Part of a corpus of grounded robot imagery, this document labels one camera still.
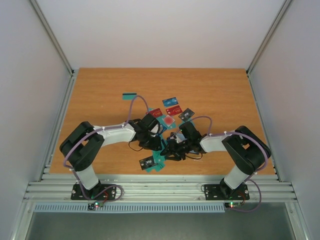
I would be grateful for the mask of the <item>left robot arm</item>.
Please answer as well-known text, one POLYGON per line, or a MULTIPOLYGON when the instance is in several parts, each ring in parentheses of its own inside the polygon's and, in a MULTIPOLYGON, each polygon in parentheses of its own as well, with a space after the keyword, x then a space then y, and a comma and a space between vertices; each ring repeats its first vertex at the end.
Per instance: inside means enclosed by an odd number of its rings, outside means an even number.
POLYGON ((137 141, 142 149, 159 151, 162 149, 159 136, 162 129, 160 122, 150 113, 142 119, 110 126, 94 126, 84 121, 59 146, 64 156, 63 165, 75 173, 83 186, 83 194, 89 199, 96 199, 101 187, 93 161, 99 150, 108 145, 137 141))

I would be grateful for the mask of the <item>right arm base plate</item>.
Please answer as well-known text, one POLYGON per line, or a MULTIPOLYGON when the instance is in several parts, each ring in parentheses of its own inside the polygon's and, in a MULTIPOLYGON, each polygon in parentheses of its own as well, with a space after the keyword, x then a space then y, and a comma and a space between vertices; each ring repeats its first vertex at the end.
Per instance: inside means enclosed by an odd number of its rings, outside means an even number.
POLYGON ((249 190, 246 184, 241 184, 234 190, 227 190, 223 193, 219 184, 203 184, 201 190, 204 192, 207 201, 231 201, 231 200, 249 200, 249 190))

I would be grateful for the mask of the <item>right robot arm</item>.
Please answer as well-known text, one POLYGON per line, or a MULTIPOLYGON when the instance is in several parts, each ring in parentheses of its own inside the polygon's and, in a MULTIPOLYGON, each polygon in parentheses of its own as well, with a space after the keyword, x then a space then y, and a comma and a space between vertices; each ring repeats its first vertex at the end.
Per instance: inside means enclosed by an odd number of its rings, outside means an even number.
POLYGON ((244 125, 222 134, 201 135, 190 122, 183 123, 179 129, 184 140, 178 141, 171 136, 160 155, 167 160, 181 161, 192 151, 200 155, 227 152, 234 167, 219 183, 220 194, 225 199, 234 197, 239 186, 265 168, 272 156, 270 148, 244 125))

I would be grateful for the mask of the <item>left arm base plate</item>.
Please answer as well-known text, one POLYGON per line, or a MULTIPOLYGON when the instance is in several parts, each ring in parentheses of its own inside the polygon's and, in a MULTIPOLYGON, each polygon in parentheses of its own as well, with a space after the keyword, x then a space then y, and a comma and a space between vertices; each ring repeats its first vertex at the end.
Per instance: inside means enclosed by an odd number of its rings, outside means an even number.
POLYGON ((80 184, 74 184, 71 190, 71 200, 114 200, 116 198, 117 187, 112 184, 98 184, 88 190, 80 184))

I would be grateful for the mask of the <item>green card with stripe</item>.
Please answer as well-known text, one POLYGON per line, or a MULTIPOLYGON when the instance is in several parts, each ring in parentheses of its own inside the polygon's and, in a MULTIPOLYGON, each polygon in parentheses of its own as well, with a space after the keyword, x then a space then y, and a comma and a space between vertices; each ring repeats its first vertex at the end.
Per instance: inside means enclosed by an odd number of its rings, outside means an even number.
POLYGON ((165 149, 165 147, 166 147, 166 142, 164 139, 161 139, 160 150, 152 152, 153 160, 156 164, 159 164, 159 163, 164 162, 166 160, 165 157, 161 155, 161 152, 165 149))

